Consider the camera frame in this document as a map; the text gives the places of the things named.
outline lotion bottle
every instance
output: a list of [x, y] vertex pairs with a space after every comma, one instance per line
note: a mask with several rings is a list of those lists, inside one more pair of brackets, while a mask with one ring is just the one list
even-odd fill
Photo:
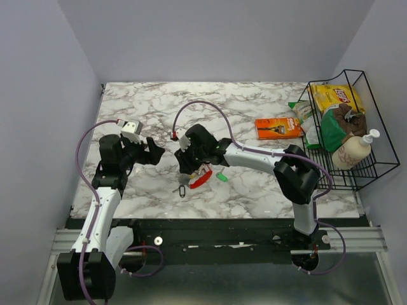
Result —
[[368, 135], [363, 137], [351, 137], [332, 155], [333, 164], [340, 170], [350, 170], [362, 159], [369, 156], [371, 152], [370, 144], [373, 138], [378, 138], [380, 132], [371, 129]]

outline red handle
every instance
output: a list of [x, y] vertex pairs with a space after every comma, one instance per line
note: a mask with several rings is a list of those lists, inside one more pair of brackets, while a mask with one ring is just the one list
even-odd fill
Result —
[[207, 182], [211, 176], [212, 176], [212, 170], [209, 170], [202, 177], [200, 177], [197, 181], [190, 184], [190, 189], [196, 189], [197, 187], [200, 187], [202, 184]]

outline black wire rack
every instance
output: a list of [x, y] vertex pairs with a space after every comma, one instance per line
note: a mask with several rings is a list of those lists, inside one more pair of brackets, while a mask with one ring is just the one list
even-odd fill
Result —
[[[309, 158], [321, 164], [333, 176], [333, 189], [358, 191], [373, 181], [379, 179], [386, 173], [400, 165], [393, 143], [383, 122], [382, 115], [378, 109], [370, 84], [364, 71], [345, 69], [339, 75], [331, 79], [310, 81], [305, 87], [298, 101], [309, 101], [315, 112], [314, 121], [317, 133], [321, 134], [321, 113], [316, 107], [312, 84], [317, 85], [348, 85], [355, 101], [355, 91], [360, 96], [361, 102], [366, 110], [365, 116], [368, 130], [374, 128], [379, 130], [380, 137], [372, 143], [371, 154], [359, 162], [350, 170], [339, 170], [332, 162], [332, 153], [323, 148], [307, 149], [306, 139], [303, 137], [304, 151]], [[319, 137], [321, 147], [324, 147], [323, 138]], [[319, 188], [327, 189], [328, 180], [322, 177]]]

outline wall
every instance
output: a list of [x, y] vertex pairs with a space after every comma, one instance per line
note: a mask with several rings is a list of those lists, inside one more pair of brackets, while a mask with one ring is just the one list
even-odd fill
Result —
[[35, 304], [100, 82], [54, 0], [0, 11], [0, 304]]
[[103, 81], [331, 75], [373, 0], [59, 0]]
[[366, 71], [401, 166], [360, 192], [374, 224], [382, 226], [399, 290], [407, 304], [407, 2], [376, 0], [336, 72]]

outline marble surface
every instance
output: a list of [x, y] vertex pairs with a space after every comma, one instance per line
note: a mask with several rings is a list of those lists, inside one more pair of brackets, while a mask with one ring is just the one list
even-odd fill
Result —
[[[173, 153], [178, 142], [169, 139], [178, 109], [189, 100], [216, 103], [228, 116], [235, 137], [247, 145], [286, 148], [302, 147], [301, 139], [256, 139], [254, 120], [294, 116], [287, 102], [296, 101], [304, 83], [109, 83], [97, 121], [138, 119], [144, 123], [142, 135], [151, 136], [165, 148], [157, 166], [135, 165], [129, 177], [116, 218], [286, 218], [293, 217], [291, 203], [282, 195], [274, 176], [245, 168], [224, 169], [228, 182], [215, 176], [198, 189], [187, 189], [180, 198], [177, 175], [179, 166]], [[204, 125], [217, 139], [229, 137], [223, 118], [206, 105], [192, 105], [181, 114], [177, 126], [187, 129]], [[93, 177], [100, 160], [98, 139], [108, 133], [119, 134], [114, 124], [102, 125], [93, 135], [84, 172]], [[214, 166], [214, 173], [220, 167]], [[91, 192], [80, 183], [73, 210], [74, 218], [84, 218]], [[331, 191], [318, 202], [319, 217], [358, 217], [351, 191]]]

